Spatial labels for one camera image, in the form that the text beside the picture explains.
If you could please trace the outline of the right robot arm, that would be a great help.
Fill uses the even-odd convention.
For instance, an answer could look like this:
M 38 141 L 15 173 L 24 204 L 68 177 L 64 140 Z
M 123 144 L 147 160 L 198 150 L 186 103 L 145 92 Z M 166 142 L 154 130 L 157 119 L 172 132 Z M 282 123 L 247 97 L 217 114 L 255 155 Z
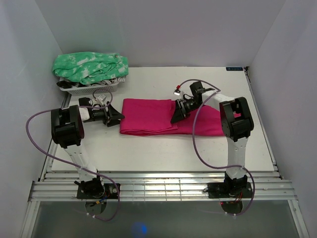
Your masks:
M 180 122 L 190 116 L 192 111 L 200 113 L 204 106 L 210 106 L 220 113 L 221 129 L 227 139 L 227 166 L 223 182 L 210 182 L 206 192 L 210 198 L 250 198 L 253 195 L 248 178 L 251 174 L 245 167 L 246 145 L 254 122 L 246 98 L 225 96 L 214 85 L 205 88 L 205 81 L 192 79 L 190 90 L 192 95 L 187 98 L 176 86 L 174 94 L 180 96 L 175 100 L 175 111 L 171 123 Z

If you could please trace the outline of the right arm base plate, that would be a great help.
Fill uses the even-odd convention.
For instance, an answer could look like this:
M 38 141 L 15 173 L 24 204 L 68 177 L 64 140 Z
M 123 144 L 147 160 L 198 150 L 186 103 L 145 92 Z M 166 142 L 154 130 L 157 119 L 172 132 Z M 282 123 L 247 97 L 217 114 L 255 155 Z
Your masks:
M 238 188 L 236 190 L 229 190 L 225 187 L 223 182 L 210 182 L 207 187 L 203 189 L 204 193 L 208 194 L 208 198 L 251 198 L 253 189 L 251 184 L 247 182 L 246 188 Z

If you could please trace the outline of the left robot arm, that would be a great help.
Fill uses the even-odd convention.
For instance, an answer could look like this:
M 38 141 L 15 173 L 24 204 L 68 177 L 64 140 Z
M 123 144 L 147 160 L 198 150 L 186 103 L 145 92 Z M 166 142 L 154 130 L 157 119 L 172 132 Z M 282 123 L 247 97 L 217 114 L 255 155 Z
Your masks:
M 71 164 L 76 167 L 79 180 L 78 199 L 117 199 L 120 184 L 105 183 L 86 153 L 82 140 L 85 137 L 85 122 L 102 121 L 108 127 L 119 125 L 125 116 L 117 111 L 106 97 L 101 95 L 93 100 L 79 98 L 79 104 L 66 109 L 51 110 L 51 132 L 55 144 L 69 155 Z

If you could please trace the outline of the pink trousers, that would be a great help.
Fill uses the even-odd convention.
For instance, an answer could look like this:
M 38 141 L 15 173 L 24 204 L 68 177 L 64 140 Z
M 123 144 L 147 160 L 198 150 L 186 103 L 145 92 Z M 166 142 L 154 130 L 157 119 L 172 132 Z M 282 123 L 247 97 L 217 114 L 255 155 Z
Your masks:
M 170 122 L 175 110 L 175 102 L 168 100 L 124 99 L 120 122 L 121 134 L 134 136 L 190 135 L 197 110 L 180 122 Z M 197 136 L 224 136 L 221 128 L 220 112 L 210 106 L 203 106 L 195 126 Z

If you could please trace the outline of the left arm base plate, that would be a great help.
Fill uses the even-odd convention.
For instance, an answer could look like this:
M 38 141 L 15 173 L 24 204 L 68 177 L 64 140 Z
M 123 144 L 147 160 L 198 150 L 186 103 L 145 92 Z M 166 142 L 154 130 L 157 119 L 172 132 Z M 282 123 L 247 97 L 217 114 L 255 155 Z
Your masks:
M 118 192 L 120 191 L 121 184 L 117 183 L 116 186 L 112 183 L 101 184 L 88 184 L 83 183 L 78 185 L 76 194 L 77 199 L 117 199 Z

